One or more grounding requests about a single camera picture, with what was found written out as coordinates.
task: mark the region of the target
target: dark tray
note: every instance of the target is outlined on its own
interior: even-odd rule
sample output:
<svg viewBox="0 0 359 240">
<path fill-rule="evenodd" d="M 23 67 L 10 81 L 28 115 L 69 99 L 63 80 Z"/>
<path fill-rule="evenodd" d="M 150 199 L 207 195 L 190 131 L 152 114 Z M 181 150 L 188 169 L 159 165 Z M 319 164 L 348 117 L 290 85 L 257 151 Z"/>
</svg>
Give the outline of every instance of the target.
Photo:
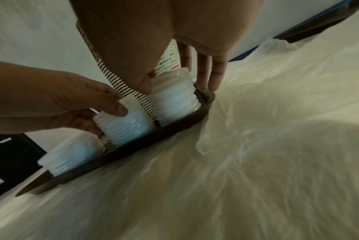
<svg viewBox="0 0 359 240">
<path fill-rule="evenodd" d="M 92 162 L 86 163 L 80 167 L 77 167 L 69 172 L 66 172 L 57 177 L 53 177 L 49 171 L 44 172 L 38 176 L 35 180 L 30 182 L 26 187 L 21 189 L 16 196 L 21 196 L 25 193 L 40 194 L 44 193 L 50 189 L 55 188 L 60 184 L 67 183 L 75 178 L 83 176 L 93 170 L 96 170 L 108 163 L 114 162 L 121 158 L 124 158 L 144 147 L 148 147 L 156 142 L 164 140 L 168 137 L 173 136 L 174 134 L 190 128 L 194 124 L 202 121 L 204 117 L 208 114 L 211 103 L 215 99 L 215 94 L 209 91 L 195 91 L 199 102 L 202 104 L 201 107 L 193 112 L 192 114 L 177 120 L 165 127 L 159 127 L 156 131 L 151 134 L 144 136 L 140 139 L 137 139 L 127 145 L 124 145 L 116 150 L 107 152 L 106 154 L 100 156 Z"/>
</svg>

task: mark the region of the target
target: stack of plastic cups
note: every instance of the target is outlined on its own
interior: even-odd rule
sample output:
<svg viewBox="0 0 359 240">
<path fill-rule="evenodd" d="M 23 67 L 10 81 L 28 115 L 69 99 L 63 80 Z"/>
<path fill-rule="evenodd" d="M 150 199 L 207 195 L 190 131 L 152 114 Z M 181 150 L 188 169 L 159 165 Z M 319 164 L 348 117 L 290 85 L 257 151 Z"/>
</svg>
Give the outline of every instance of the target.
<svg viewBox="0 0 359 240">
<path fill-rule="evenodd" d="M 61 143 L 38 161 L 56 177 L 94 160 L 105 151 L 97 136 L 84 132 Z"/>
<path fill-rule="evenodd" d="M 171 40 L 169 46 L 163 53 L 160 62 L 157 64 L 155 71 L 156 75 L 160 75 L 177 68 L 180 68 L 180 57 L 175 40 Z"/>
<path fill-rule="evenodd" d="M 187 68 L 179 68 L 152 79 L 153 91 L 148 99 L 160 125 L 166 126 L 196 111 L 201 104 Z"/>
<path fill-rule="evenodd" d="M 141 138 L 156 129 L 153 120 L 145 112 L 137 98 L 130 94 L 120 100 L 128 115 L 116 117 L 105 112 L 97 114 L 93 120 L 116 147 L 121 147 L 135 139 Z"/>
</svg>

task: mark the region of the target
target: fingernail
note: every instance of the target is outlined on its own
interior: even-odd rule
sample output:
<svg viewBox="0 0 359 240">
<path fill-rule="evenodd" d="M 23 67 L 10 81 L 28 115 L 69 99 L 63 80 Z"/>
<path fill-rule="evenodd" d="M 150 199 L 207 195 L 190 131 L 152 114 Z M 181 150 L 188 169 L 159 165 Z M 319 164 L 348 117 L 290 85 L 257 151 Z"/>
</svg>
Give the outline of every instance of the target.
<svg viewBox="0 0 359 240">
<path fill-rule="evenodd" d="M 121 117 L 124 117 L 128 114 L 128 109 L 120 103 L 117 112 L 120 113 Z"/>
</svg>

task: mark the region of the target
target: plastic sheet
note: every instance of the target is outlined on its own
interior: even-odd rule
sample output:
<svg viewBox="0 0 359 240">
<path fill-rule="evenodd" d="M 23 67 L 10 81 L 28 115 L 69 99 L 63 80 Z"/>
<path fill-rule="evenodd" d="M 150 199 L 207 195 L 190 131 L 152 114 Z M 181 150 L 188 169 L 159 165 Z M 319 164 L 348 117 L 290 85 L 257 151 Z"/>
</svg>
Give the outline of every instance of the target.
<svg viewBox="0 0 359 240">
<path fill-rule="evenodd" d="M 4 203 L 0 239 L 359 239 L 359 12 L 231 63 L 202 125 Z"/>
</svg>

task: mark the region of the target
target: hand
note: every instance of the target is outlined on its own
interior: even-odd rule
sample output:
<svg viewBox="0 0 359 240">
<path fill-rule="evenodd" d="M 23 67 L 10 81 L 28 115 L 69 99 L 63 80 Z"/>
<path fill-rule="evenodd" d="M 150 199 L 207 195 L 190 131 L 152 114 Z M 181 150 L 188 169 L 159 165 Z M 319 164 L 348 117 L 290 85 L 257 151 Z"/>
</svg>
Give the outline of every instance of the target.
<svg viewBox="0 0 359 240">
<path fill-rule="evenodd" d="M 148 77 L 172 38 L 181 65 L 198 52 L 197 88 L 216 91 L 229 52 L 249 30 L 263 0 L 70 0 L 105 65 L 131 88 L 150 94 Z M 212 62 L 210 77 L 209 65 Z"/>
<path fill-rule="evenodd" d="M 0 133 L 61 127 L 101 134 L 90 108 L 123 117 L 110 86 L 80 75 L 0 62 Z"/>
</svg>

